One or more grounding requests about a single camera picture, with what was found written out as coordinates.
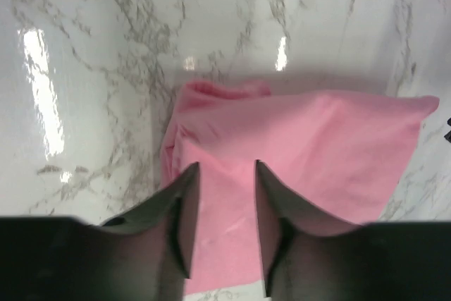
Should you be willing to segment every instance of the marble surface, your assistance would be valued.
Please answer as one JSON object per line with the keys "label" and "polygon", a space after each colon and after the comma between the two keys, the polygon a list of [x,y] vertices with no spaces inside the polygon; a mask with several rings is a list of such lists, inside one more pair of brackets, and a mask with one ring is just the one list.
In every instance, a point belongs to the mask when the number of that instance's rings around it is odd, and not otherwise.
{"label": "marble surface", "polygon": [[0,21],[3,215],[100,223],[150,196],[176,90],[202,77],[440,97],[381,218],[451,217],[451,0],[0,0]]}

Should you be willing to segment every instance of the gray marble veining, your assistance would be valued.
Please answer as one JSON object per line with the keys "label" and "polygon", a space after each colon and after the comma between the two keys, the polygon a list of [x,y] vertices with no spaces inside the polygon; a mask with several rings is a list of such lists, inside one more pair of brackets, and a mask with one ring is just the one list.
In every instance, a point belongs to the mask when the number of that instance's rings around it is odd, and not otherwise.
{"label": "gray marble veining", "polygon": [[[159,186],[177,88],[433,94],[381,218],[451,217],[451,0],[0,0],[2,214],[92,223]],[[261,300],[261,283],[187,300]]]}

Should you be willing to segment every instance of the glossy surface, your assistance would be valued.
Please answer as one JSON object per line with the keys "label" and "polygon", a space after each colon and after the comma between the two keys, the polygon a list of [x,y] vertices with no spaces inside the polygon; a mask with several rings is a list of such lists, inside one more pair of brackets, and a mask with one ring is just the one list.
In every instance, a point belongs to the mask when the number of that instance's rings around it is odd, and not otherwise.
{"label": "glossy surface", "polygon": [[281,92],[440,97],[381,217],[448,219],[450,9],[451,0],[0,0],[0,211],[100,223],[148,197],[175,88],[203,76],[270,78]]}

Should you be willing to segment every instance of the pink cloth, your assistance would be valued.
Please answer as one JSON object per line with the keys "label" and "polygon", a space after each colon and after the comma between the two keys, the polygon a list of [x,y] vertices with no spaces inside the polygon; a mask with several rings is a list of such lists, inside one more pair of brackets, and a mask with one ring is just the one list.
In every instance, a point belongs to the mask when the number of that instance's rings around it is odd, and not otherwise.
{"label": "pink cloth", "polygon": [[262,278],[254,162],[329,213],[378,218],[415,149],[421,121],[438,99],[345,91],[271,96],[262,82],[180,91],[161,150],[162,183],[201,165],[201,202],[185,293]]}

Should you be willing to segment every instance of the marble countertop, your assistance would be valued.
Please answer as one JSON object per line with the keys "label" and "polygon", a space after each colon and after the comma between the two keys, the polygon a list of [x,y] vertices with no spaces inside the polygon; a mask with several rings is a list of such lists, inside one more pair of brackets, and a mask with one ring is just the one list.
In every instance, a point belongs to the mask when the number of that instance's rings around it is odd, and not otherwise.
{"label": "marble countertop", "polygon": [[[176,89],[202,77],[440,97],[381,218],[451,217],[451,0],[0,0],[0,9],[3,215],[100,223],[150,196]],[[262,300],[262,287],[187,300]]]}

